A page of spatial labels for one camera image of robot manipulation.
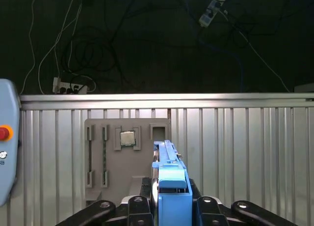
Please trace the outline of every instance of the blue cable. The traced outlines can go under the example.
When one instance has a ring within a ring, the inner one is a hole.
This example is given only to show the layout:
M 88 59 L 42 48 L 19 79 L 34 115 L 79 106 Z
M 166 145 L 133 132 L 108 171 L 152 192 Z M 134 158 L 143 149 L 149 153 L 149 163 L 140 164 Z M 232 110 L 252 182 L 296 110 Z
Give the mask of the blue cable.
M 188 3 L 187 3 L 187 0 L 185 1 L 186 2 L 186 9 L 187 9 L 187 13 L 188 15 L 193 18 L 193 15 L 190 13 L 190 10 L 189 10 L 189 6 L 188 6 Z M 193 29 L 193 25 L 191 24 L 191 20 L 189 20 L 189 25 L 190 25 L 190 28 L 191 28 L 191 31 L 192 31 L 192 34 L 194 35 L 194 37 L 196 38 L 196 40 L 198 40 L 199 43 L 201 43 L 202 45 L 212 49 L 213 51 L 216 51 L 216 52 L 221 52 L 221 53 L 225 53 L 225 54 L 228 54 L 230 56 L 232 56 L 233 58 L 235 58 L 240 66 L 240 69 L 241 69 L 241 83 L 240 83 L 240 92 L 243 92 L 243 73 L 244 73 L 244 68 L 243 68 L 243 65 L 242 65 L 242 62 L 241 62 L 241 59 L 239 58 L 239 56 L 235 53 L 232 53 L 228 50 L 225 50 L 225 49 L 221 49 L 221 48 L 217 48 L 215 47 L 214 45 L 212 44 L 209 44 L 209 43 L 205 43 L 203 42 L 202 40 L 198 39 L 197 37 L 197 33 L 194 31 Z

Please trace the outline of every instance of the screw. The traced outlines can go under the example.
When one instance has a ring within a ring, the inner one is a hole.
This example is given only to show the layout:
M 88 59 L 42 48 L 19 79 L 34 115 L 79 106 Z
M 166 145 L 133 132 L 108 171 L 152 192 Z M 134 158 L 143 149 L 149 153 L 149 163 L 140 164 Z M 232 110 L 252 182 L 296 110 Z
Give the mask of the screw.
M 8 153 L 6 151 L 0 152 L 0 159 L 5 159 Z
M 218 226 L 218 225 L 220 225 L 220 223 L 219 223 L 218 220 L 213 220 L 213 221 L 212 221 L 212 225 L 217 225 L 217 226 Z
M 135 201 L 135 202 L 141 202 L 141 201 L 142 201 L 142 198 L 135 198 L 134 201 Z
M 103 203 L 101 203 L 100 207 L 101 208 L 108 208 L 108 207 L 110 207 L 110 204 L 108 202 L 103 202 Z
M 245 203 L 243 203 L 243 202 L 239 202 L 237 205 L 238 205 L 240 208 L 242 208 L 242 209 L 247 208 L 247 204 L 245 204 Z
M 209 202 L 211 202 L 211 199 L 210 198 L 203 198 L 203 201 L 206 203 L 209 203 Z
M 139 220 L 139 221 L 137 221 L 138 222 L 138 225 L 144 225 L 144 220 Z

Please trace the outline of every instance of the dark background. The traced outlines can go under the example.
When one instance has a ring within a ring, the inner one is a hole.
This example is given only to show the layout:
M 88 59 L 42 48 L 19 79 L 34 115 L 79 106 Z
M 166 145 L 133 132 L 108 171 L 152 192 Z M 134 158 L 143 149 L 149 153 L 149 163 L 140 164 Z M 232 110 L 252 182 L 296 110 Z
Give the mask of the dark background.
M 31 38 L 36 65 L 24 94 L 41 93 L 38 66 L 54 45 L 70 2 L 35 1 Z M 222 15 L 217 14 L 208 28 L 200 30 L 195 21 L 211 0 L 131 2 L 82 1 L 70 70 L 80 69 L 78 74 L 92 77 L 98 85 L 94 93 L 286 92 L 279 78 Z M 313 2 L 226 0 L 223 5 L 230 22 L 241 28 L 290 91 L 296 85 L 314 82 Z M 0 77 L 12 80 L 19 92 L 33 65 L 28 39 L 31 3 L 32 0 L 0 0 Z M 74 0 L 67 23 L 75 18 L 79 5 L 80 0 Z M 119 24 L 121 27 L 111 41 Z M 90 80 L 75 77 L 62 63 L 73 27 L 74 24 L 63 32 L 57 45 L 61 79 L 92 88 Z M 242 70 L 235 57 L 241 61 Z M 40 71 L 45 94 L 52 94 L 53 78 L 57 75 L 52 51 Z

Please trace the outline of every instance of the power strip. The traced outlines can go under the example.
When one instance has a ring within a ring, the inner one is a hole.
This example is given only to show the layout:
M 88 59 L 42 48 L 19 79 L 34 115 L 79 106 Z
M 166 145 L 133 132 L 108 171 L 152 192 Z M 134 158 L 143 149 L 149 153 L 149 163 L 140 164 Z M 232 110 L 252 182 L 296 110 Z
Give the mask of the power strip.
M 78 85 L 78 84 L 70 84 L 62 82 L 60 78 L 54 77 L 52 91 L 54 94 L 87 94 L 88 87 L 85 85 Z
M 208 7 L 206 8 L 206 12 L 199 19 L 199 23 L 201 27 L 208 27 L 210 23 L 213 21 L 217 12 L 223 5 L 225 0 L 212 0 Z

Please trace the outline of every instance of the emergency stop button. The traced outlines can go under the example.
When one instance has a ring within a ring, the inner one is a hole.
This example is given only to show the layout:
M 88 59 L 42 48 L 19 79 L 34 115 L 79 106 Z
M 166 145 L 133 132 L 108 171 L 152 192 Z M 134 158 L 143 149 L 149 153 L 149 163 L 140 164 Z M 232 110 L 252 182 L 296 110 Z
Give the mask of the emergency stop button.
M 0 127 L 0 141 L 5 141 L 10 137 L 10 131 L 6 127 Z

